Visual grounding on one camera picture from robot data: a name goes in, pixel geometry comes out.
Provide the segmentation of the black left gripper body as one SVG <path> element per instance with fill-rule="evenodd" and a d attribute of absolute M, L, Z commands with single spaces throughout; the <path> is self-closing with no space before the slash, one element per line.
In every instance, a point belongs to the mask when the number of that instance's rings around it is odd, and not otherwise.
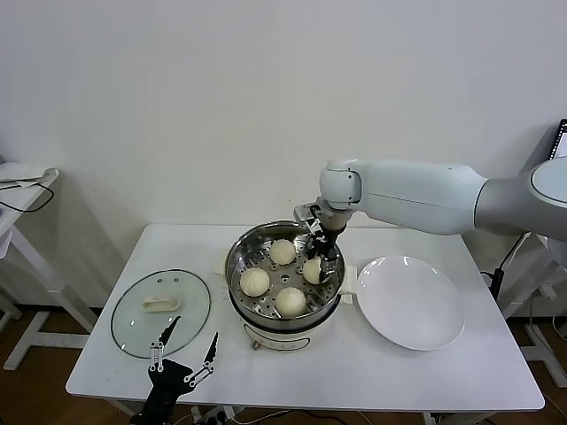
<path fill-rule="evenodd" d="M 177 399 L 190 392 L 184 379 L 193 369 L 170 359 L 162 362 L 163 371 L 148 371 L 152 388 L 142 411 L 132 417 L 133 424 L 167 424 Z"/>

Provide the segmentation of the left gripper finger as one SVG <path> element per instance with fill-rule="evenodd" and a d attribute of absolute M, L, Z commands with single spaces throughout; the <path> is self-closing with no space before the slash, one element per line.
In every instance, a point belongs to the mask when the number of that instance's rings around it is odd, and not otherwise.
<path fill-rule="evenodd" d="M 201 368 L 183 378 L 183 382 L 188 384 L 190 387 L 196 387 L 214 372 L 214 361 L 217 353 L 218 338 L 219 333 L 216 332 L 206 356 L 202 361 Z"/>
<path fill-rule="evenodd" d="M 162 372 L 164 370 L 163 359 L 165 346 L 181 318 L 182 317 L 178 315 L 172 319 L 169 325 L 161 332 L 158 340 L 150 342 L 150 372 Z"/>

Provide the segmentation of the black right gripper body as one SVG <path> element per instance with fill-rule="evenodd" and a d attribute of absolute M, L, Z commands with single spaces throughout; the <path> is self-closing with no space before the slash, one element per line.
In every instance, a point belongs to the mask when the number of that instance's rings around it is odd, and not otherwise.
<path fill-rule="evenodd" d="M 319 258 L 334 261 L 337 259 L 336 241 L 338 232 L 336 231 L 316 231 L 311 235 L 310 244 L 318 247 Z"/>

